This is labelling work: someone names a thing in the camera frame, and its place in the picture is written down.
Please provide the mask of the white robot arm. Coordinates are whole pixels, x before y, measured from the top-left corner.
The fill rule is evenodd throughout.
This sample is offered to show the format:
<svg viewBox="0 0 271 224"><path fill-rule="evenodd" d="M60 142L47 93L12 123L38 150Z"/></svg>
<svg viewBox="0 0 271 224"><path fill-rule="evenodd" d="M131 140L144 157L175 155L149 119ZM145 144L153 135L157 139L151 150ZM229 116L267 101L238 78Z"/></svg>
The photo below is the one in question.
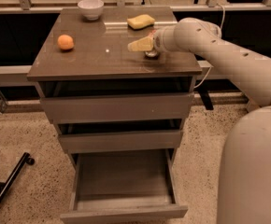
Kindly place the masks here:
<svg viewBox="0 0 271 224"><path fill-rule="evenodd" d="M128 45L130 51L193 53L249 98L221 154L217 224L271 224L271 58L221 38L221 28L186 18Z"/></svg>

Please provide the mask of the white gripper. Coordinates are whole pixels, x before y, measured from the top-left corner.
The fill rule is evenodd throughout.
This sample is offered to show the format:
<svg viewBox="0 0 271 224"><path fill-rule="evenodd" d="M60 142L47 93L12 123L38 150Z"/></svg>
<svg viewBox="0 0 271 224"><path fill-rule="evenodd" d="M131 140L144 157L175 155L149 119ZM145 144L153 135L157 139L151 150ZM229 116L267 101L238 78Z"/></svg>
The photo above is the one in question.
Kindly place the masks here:
<svg viewBox="0 0 271 224"><path fill-rule="evenodd" d="M127 45L129 51L152 51L153 46L158 52L176 51L174 26L166 26L155 31L153 38L145 36Z"/></svg>

